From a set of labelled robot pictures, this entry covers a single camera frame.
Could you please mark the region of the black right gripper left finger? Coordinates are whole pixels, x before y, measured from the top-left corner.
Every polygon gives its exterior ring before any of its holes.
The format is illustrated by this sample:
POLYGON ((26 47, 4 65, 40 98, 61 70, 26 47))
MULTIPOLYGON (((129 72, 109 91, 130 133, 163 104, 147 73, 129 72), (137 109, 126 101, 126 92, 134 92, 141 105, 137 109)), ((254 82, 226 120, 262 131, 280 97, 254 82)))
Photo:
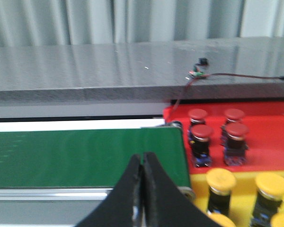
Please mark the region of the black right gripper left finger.
POLYGON ((77 227, 142 226, 142 165, 135 154, 108 196, 77 227))

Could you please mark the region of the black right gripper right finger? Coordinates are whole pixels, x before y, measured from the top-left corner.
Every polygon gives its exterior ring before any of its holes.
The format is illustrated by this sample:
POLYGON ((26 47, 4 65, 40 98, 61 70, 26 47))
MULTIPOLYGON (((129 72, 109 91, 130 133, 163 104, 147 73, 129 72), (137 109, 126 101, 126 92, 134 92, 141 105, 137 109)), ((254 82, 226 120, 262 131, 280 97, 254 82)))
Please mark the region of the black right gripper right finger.
POLYGON ((143 155, 144 210, 148 227, 219 227, 177 188, 153 152, 143 155))

